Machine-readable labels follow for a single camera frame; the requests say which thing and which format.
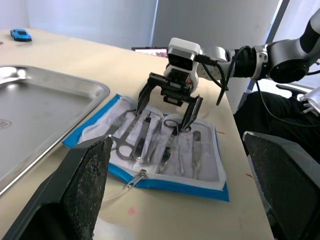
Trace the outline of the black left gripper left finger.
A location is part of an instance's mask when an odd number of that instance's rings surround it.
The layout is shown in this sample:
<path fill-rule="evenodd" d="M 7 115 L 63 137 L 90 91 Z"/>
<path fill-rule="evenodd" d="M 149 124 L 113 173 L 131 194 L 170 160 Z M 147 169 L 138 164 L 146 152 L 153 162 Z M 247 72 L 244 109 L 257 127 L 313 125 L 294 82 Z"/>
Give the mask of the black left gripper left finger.
<path fill-rule="evenodd" d="M 71 148 L 34 192 L 5 240 L 91 240 L 111 157 L 110 135 Z"/>

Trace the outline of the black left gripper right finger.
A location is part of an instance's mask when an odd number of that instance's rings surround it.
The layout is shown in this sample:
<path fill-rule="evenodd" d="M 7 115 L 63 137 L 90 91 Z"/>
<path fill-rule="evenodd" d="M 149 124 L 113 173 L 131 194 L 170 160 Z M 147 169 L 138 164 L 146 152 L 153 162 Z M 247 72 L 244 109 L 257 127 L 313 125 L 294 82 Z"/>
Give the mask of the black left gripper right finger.
<path fill-rule="evenodd" d="M 286 240 L 320 238 L 320 165 L 300 145 L 246 131 L 261 190 Z"/>

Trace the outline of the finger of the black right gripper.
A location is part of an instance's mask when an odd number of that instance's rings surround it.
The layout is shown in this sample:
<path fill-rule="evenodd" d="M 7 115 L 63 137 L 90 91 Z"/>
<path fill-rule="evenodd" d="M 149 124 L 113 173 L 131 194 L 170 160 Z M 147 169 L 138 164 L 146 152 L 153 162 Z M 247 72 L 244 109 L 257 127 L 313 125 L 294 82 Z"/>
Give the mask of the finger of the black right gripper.
<path fill-rule="evenodd" d="M 198 95 L 197 97 L 194 97 L 188 104 L 182 121 L 178 127 L 179 132 L 183 132 L 184 130 L 186 130 L 196 120 L 202 101 L 203 98 Z"/>
<path fill-rule="evenodd" d="M 138 95 L 136 115 L 140 115 L 146 108 L 150 101 L 151 93 L 155 87 L 160 87 L 162 90 L 172 89 L 172 86 L 170 86 L 169 82 L 164 76 L 151 72 L 148 76 L 145 86 Z"/>

